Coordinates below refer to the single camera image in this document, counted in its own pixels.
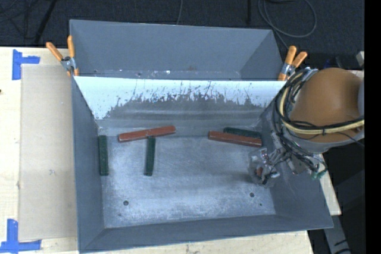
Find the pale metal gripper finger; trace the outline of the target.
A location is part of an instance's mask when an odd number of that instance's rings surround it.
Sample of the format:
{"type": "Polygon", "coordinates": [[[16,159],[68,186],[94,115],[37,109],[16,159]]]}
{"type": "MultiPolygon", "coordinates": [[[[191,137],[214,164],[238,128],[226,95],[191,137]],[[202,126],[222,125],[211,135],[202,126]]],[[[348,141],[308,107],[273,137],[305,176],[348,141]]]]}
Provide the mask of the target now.
{"type": "Polygon", "coordinates": [[[255,149],[249,153],[249,169],[251,171],[271,171],[273,167],[270,164],[270,159],[266,148],[255,149]]]}
{"type": "Polygon", "coordinates": [[[273,187],[280,178],[280,173],[270,172],[268,174],[262,174],[261,176],[254,175],[254,184],[261,187],[273,187]]]}

